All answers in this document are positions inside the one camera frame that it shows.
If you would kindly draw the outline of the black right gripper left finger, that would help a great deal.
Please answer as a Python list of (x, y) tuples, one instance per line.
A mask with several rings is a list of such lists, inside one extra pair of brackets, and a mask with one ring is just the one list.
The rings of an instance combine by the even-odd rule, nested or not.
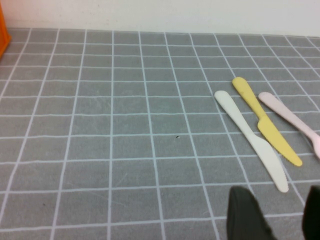
[(276, 239), (258, 201), (242, 186), (233, 186), (229, 190), (226, 233), (229, 240)]

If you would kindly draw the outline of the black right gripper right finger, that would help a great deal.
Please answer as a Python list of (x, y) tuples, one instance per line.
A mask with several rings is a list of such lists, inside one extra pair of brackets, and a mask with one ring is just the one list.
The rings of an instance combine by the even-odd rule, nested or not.
[(320, 239), (320, 186), (310, 187), (303, 213), (302, 231), (306, 240)]

